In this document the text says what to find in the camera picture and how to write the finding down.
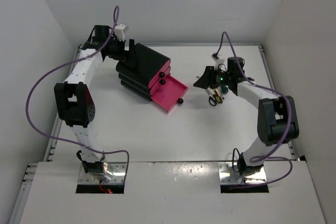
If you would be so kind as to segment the yellow black utility knife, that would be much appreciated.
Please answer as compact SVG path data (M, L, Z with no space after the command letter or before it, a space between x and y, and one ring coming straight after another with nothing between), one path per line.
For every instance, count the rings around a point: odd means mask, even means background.
M223 103L221 99L221 96L222 96L221 91L218 88L215 88L213 91L214 91L214 99L216 103L219 103L219 104Z

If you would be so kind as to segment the black drawer cabinet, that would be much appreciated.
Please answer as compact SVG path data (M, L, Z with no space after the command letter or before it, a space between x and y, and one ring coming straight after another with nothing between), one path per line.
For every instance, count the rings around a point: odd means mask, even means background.
M141 43L135 43L135 51L138 57L136 68L128 68L123 63L124 61L119 61L116 71L124 87L151 101L153 91L148 84L157 71L171 59ZM163 78L166 74L166 72L161 72L160 77Z

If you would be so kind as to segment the black handled scissors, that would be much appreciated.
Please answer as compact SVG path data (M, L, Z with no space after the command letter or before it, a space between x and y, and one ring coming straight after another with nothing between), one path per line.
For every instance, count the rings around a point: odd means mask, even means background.
M208 102L211 106L217 106L221 103L221 97L217 94L217 92L213 89L206 89L206 93L208 94Z

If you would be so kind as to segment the pink drawer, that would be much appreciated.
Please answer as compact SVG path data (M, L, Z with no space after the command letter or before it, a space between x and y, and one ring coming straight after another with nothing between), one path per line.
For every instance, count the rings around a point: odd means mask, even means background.
M181 104L179 100L187 92L188 86L171 75L164 81L165 84L159 85L151 94L151 99L166 113L169 113L177 104Z
M158 71L157 73L154 75L154 77L150 80L148 87L152 87L159 79L161 79L160 77L160 73L161 72L165 72L169 66L170 66L171 61L168 60Z
M170 76L170 75L171 75L171 74L168 73L168 74L165 75L165 77L163 77L163 78L159 78L159 79L157 80L157 82L155 82L154 85L153 85L152 87L150 87L150 89L151 89L151 90L156 89L159 85L161 85L161 80L165 80L165 79L166 79L168 76Z

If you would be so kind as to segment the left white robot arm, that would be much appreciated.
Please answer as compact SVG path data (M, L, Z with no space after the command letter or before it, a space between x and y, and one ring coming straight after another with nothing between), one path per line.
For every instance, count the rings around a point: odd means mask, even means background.
M96 107L89 86L106 57L121 62L134 59L131 50L125 49L125 34L128 29L126 24L118 24L115 28L95 25L80 49L71 74L54 87L58 115L76 136L76 143L80 146L78 156L85 173L106 183L113 178L113 168L98 145L92 122Z

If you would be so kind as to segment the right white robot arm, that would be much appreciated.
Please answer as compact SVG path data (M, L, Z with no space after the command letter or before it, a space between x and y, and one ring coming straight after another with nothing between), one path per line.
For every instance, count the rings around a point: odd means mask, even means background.
M223 101L222 88L246 100L257 110L257 138L249 149L239 154L235 172L243 175L254 174L262 168L271 151L299 135L295 103L292 97L283 97L271 88L259 86L253 78L245 76L245 61L241 57L227 60L214 54L214 66L206 66L204 73L197 77L194 87L204 89L212 103Z

